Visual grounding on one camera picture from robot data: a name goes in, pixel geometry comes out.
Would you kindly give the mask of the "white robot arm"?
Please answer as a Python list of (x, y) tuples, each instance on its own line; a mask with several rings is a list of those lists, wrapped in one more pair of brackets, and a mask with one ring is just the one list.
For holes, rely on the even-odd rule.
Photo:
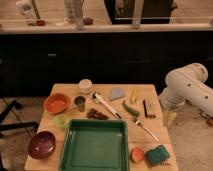
[(213, 88), (205, 85), (207, 79), (208, 71), (200, 63), (168, 72), (165, 77), (166, 87), (159, 95), (161, 105), (171, 110), (181, 108), (188, 100), (213, 117)]

